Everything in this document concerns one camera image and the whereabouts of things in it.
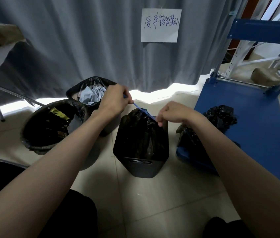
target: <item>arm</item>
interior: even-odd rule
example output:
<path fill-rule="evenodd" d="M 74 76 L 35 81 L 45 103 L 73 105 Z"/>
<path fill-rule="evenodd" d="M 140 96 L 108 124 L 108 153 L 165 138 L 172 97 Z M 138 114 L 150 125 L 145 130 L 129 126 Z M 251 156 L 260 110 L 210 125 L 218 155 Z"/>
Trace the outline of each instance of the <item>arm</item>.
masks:
<path fill-rule="evenodd" d="M 198 135 L 241 219 L 258 237 L 280 237 L 280 180 L 243 152 L 207 118 L 170 102 L 157 117 L 184 122 Z"/>
<path fill-rule="evenodd" d="M 71 188 L 101 130 L 131 103 L 126 87 L 109 86 L 99 109 L 84 124 L 0 191 L 0 237 L 39 235 Z"/>

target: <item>person's right hand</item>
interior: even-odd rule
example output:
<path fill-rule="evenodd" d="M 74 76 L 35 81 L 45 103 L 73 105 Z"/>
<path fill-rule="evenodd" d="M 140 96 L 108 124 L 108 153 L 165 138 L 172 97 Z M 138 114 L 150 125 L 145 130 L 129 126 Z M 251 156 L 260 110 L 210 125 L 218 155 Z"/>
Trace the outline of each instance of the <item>person's right hand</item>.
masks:
<path fill-rule="evenodd" d="M 183 104 L 171 101 L 160 110 L 156 121 L 160 127 L 162 127 L 163 120 L 173 123 L 183 123 L 194 115 L 194 113 L 197 112 Z"/>

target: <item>black garbage bag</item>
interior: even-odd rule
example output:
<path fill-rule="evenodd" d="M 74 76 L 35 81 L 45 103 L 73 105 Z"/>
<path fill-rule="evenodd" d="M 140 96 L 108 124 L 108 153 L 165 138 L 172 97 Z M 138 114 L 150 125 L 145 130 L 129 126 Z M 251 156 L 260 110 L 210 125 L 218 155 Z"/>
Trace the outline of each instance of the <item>black garbage bag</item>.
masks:
<path fill-rule="evenodd" d="M 78 101 L 80 94 L 82 93 L 82 91 L 86 89 L 86 87 L 89 87 L 90 89 L 96 87 L 104 87 L 105 89 L 107 89 L 109 85 L 115 85 L 115 84 L 116 83 L 111 80 L 94 76 L 81 81 L 80 83 L 76 84 L 74 87 L 67 90 L 66 96 L 71 101 Z M 89 112 L 90 115 L 94 110 L 99 108 L 100 102 L 101 101 L 94 102 L 92 104 L 86 104 L 86 103 L 84 104 L 87 107 L 87 111 Z"/>
<path fill-rule="evenodd" d="M 25 121 L 20 132 L 21 141 L 29 150 L 46 154 L 69 134 L 68 126 L 74 117 L 78 117 L 81 124 L 89 118 L 86 107 L 80 102 L 65 99 L 45 105 Z"/>
<path fill-rule="evenodd" d="M 166 161 L 168 132 L 140 109 L 122 117 L 114 151 L 116 157 Z"/>
<path fill-rule="evenodd" d="M 237 118 L 234 116 L 234 109 L 226 105 L 210 108 L 203 115 L 222 133 L 225 133 L 231 125 L 237 123 Z M 189 128 L 186 124 L 181 124 L 176 130 L 176 133 L 180 134 L 177 146 L 186 148 L 189 151 L 190 159 L 207 166 L 214 166 L 193 129 Z"/>

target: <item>curtain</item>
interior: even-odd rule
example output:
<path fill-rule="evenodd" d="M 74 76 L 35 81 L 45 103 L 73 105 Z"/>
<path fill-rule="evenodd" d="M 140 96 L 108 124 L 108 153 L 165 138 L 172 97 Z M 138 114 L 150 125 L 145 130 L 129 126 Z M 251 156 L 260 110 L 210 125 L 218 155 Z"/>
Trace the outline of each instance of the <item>curtain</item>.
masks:
<path fill-rule="evenodd" d="M 0 0 L 0 23 L 19 26 L 0 86 L 32 99 L 64 97 L 100 76 L 152 92 L 196 84 L 214 67 L 236 0 Z M 142 8 L 182 9 L 177 43 L 141 43 Z M 18 98 L 0 91 L 0 104 Z"/>

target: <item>person's right arm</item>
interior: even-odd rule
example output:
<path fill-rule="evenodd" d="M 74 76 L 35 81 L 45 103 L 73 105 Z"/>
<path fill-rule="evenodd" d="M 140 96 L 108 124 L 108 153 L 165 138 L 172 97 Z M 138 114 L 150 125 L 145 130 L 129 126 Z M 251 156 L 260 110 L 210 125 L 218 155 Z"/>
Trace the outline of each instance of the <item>person's right arm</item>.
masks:
<path fill-rule="evenodd" d="M 280 237 L 280 180 L 243 152 L 207 118 L 176 102 L 157 121 L 183 122 L 198 135 L 241 219 L 256 237 Z"/>

